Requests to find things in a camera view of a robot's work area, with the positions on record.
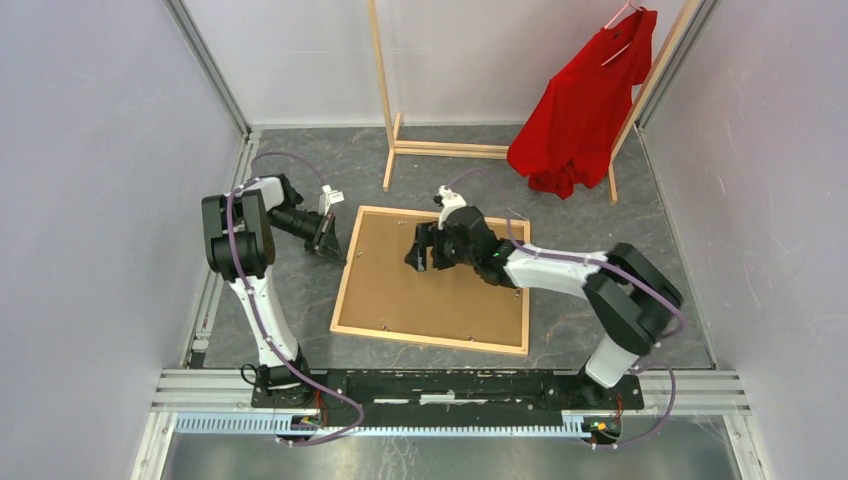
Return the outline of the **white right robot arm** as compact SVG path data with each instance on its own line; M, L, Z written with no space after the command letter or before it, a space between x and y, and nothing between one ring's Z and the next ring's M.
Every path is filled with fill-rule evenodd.
M404 261L418 272L466 265L489 285L587 301L604 330L577 382L580 400L591 408L617 396L623 377L670 335L683 304L679 289L631 244L593 253L545 250L497 235L474 206L417 224Z

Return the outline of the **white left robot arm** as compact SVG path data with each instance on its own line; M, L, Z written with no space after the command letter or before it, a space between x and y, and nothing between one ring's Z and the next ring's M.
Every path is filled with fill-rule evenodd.
M306 374L300 345L274 286L273 230L302 240L306 253L343 266L332 212L343 201L343 192L326 184L318 209L301 209L303 197L281 174L250 179L228 194L201 202L207 263L239 298L254 335L259 364L253 368L253 388L265 395L276 393L290 407L312 399L314 381Z

